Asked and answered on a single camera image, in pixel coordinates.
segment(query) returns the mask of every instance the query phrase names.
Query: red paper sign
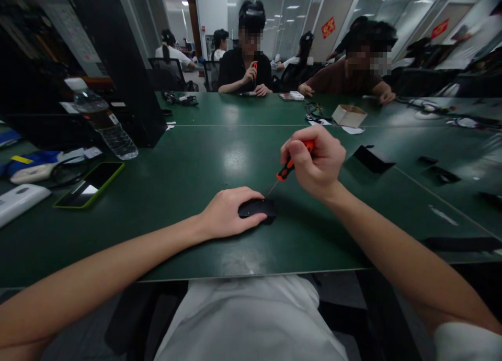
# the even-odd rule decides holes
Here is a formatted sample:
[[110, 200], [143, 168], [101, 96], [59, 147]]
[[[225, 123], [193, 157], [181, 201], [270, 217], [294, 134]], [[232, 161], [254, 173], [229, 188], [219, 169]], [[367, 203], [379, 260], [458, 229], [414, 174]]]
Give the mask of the red paper sign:
[[321, 28], [323, 31], [323, 38], [326, 39], [333, 31], [335, 31], [335, 29], [335, 18], [332, 17]]
[[433, 30], [432, 30], [432, 35], [430, 36], [432, 39], [434, 39], [435, 37], [438, 37], [440, 36], [441, 34], [443, 34], [446, 29], [448, 29], [448, 22], [450, 22], [450, 19], [447, 18], [445, 21], [443, 21], [442, 23], [440, 23], [438, 26], [436, 26]]

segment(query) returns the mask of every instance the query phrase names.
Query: phone screen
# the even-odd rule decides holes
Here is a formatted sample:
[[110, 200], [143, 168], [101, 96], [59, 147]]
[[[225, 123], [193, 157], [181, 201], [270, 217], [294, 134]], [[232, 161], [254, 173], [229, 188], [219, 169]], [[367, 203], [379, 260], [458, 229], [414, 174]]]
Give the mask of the phone screen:
[[120, 162], [103, 162], [92, 170], [65, 196], [59, 199], [55, 207], [83, 207], [121, 167]]

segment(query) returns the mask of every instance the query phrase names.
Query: black shirt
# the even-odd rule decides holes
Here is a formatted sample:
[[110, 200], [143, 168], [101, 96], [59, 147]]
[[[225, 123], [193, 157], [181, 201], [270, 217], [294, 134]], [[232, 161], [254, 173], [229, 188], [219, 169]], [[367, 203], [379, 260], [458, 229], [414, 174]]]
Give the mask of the black shirt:
[[[256, 86], [265, 84], [267, 88], [272, 90], [272, 67], [270, 66], [270, 60], [268, 60], [268, 57], [261, 51], [255, 53], [254, 60], [258, 62], [255, 80]], [[244, 67], [241, 47], [236, 47], [226, 52], [220, 59], [218, 87], [239, 81], [244, 77], [248, 68], [249, 67]], [[241, 86], [236, 93], [252, 92], [254, 89], [255, 82], [250, 81]]]

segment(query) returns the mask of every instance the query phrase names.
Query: hair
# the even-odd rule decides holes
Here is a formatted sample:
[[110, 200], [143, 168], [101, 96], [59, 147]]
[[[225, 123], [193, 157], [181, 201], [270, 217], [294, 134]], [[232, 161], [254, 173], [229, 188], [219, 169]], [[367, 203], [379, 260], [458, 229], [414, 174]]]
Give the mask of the hair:
[[162, 55], [165, 60], [169, 60], [169, 48], [164, 43], [171, 47], [174, 47], [176, 43], [176, 38], [169, 29], [162, 30]]
[[314, 35], [311, 31], [307, 31], [300, 38], [300, 52], [297, 57], [300, 58], [300, 63], [298, 64], [299, 69], [303, 69], [307, 65], [307, 59], [309, 58], [310, 49], [312, 48], [312, 42], [314, 41]]
[[246, 22], [245, 22], [246, 17], [245, 16], [246, 16], [246, 12], [250, 8], [252, 8], [253, 10], [256, 10], [258, 12], [263, 12], [263, 17], [265, 17], [265, 8], [263, 6], [263, 3], [260, 0], [258, 0], [254, 4], [251, 1], [246, 0], [245, 2], [242, 3], [241, 8], [239, 9], [239, 30], [246, 27]]
[[490, 16], [496, 15], [502, 13], [502, 1], [498, 3], [495, 8], [493, 8], [492, 12], [490, 13]]
[[372, 52], [380, 52], [384, 46], [394, 47], [397, 41], [396, 29], [383, 21], [367, 21], [358, 25], [354, 33], [354, 38], [347, 46], [347, 54], [361, 51], [361, 47], [365, 45]]
[[213, 53], [211, 54], [211, 61], [214, 61], [214, 53], [218, 48], [220, 48], [221, 42], [227, 39], [228, 37], [229, 37], [229, 32], [224, 29], [220, 29], [214, 32], [213, 35], [214, 50]]
[[354, 26], [357, 26], [359, 24], [364, 24], [365, 22], [368, 22], [368, 18], [366, 16], [359, 16], [354, 20], [352, 25], [350, 25], [350, 29], [354, 28]]

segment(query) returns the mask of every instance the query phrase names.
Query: white shirt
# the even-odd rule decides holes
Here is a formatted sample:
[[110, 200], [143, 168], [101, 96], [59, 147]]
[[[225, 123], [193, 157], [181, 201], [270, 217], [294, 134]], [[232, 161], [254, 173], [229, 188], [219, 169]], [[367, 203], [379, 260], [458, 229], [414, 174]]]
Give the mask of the white shirt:
[[448, 57], [436, 66], [437, 70], [466, 69], [476, 54], [502, 30], [502, 16], [486, 18], [480, 25], [469, 30], [471, 37], [458, 45]]
[[[284, 64], [284, 69], [288, 67], [290, 64], [298, 64], [300, 62], [299, 57], [292, 57], [287, 59], [283, 64]], [[307, 65], [314, 65], [314, 58], [313, 57], [308, 57], [307, 58]]]
[[[171, 46], [167, 46], [169, 48], [169, 57], [171, 59], [178, 59], [179, 63], [184, 66], [188, 66], [191, 62], [187, 56], [182, 53], [180, 50], [177, 50], [175, 48], [172, 48]], [[156, 58], [163, 58], [164, 57], [164, 52], [162, 51], [162, 46], [160, 46], [158, 49], [155, 50], [155, 57]]]
[[217, 49], [215, 52], [214, 52], [214, 61], [219, 61], [223, 55], [226, 53], [225, 50], [220, 50], [220, 49]]
[[[318, 306], [297, 275], [191, 281], [155, 361], [348, 361]], [[502, 336], [469, 324], [443, 324], [434, 341], [438, 361], [502, 359]]]

